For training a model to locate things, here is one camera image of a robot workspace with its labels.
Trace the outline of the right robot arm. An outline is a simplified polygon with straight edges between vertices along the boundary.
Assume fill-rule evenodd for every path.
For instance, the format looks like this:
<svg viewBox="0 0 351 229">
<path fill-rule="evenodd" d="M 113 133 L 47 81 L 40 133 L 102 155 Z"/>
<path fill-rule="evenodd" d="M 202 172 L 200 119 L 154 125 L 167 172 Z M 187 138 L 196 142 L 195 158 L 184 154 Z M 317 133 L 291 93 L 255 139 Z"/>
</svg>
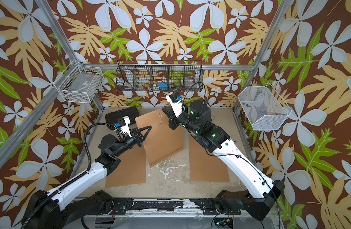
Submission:
<svg viewBox="0 0 351 229">
<path fill-rule="evenodd" d="M 212 122 L 211 109 L 206 104 L 193 101 L 187 106 L 180 96 L 169 97 L 167 102 L 170 105 L 162 111 L 169 119 L 169 127 L 172 130 L 185 128 L 210 156 L 221 159 L 247 188 L 238 192 L 221 191 L 215 197 L 218 212 L 245 210 L 254 219 L 263 221 L 282 194 L 283 182 L 267 177 L 244 156 L 230 135 Z"/>
</svg>

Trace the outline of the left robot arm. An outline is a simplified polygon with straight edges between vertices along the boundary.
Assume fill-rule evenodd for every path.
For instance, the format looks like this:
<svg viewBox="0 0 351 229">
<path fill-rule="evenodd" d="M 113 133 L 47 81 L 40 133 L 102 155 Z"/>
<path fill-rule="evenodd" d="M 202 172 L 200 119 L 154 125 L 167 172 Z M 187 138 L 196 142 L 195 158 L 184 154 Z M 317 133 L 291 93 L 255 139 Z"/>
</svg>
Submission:
<svg viewBox="0 0 351 229">
<path fill-rule="evenodd" d="M 101 211 L 111 203 L 105 192 L 75 202 L 74 199 L 97 181 L 110 175 L 120 164 L 120 156 L 146 140 L 151 126 L 134 128 L 123 140 L 106 135 L 99 144 L 100 156 L 87 169 L 48 192 L 37 191 L 30 198 L 21 224 L 23 229 L 61 229 L 85 215 Z"/>
</svg>

